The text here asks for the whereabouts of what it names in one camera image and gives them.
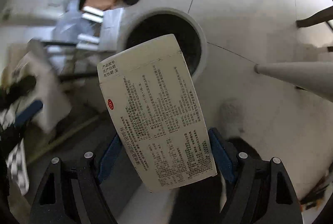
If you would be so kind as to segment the cream medicine leaflet box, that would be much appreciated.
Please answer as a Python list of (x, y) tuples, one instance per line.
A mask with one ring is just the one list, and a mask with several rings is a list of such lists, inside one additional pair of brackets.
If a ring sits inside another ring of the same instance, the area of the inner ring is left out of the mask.
[(151, 192), (217, 173), (193, 80), (181, 53), (162, 58), (137, 45), (101, 61), (107, 110), (140, 179)]

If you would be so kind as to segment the white round trash bin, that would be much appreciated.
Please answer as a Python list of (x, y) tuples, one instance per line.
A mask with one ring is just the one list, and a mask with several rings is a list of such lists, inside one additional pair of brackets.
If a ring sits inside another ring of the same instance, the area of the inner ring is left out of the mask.
[(117, 52), (144, 44), (153, 48), (148, 53), (155, 58), (181, 53), (193, 82), (199, 80), (207, 64), (202, 28), (189, 14), (175, 8), (154, 8), (122, 19)]

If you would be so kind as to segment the checkered cloth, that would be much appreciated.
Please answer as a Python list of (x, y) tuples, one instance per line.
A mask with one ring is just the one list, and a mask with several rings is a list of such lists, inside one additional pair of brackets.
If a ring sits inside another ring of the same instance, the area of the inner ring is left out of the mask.
[[(15, 122), (13, 109), (1, 112), (1, 126), (6, 129)], [(6, 159), (7, 169), (10, 172), (11, 181), (18, 187), (22, 196), (29, 191), (29, 177), (26, 168), (25, 147), (22, 139), (9, 153)]]

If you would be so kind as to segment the white table leg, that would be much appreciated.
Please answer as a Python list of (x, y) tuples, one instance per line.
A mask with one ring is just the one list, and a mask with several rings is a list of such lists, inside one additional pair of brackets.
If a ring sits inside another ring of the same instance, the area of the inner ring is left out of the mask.
[(298, 86), (332, 101), (332, 62), (292, 62), (257, 64), (254, 71)]

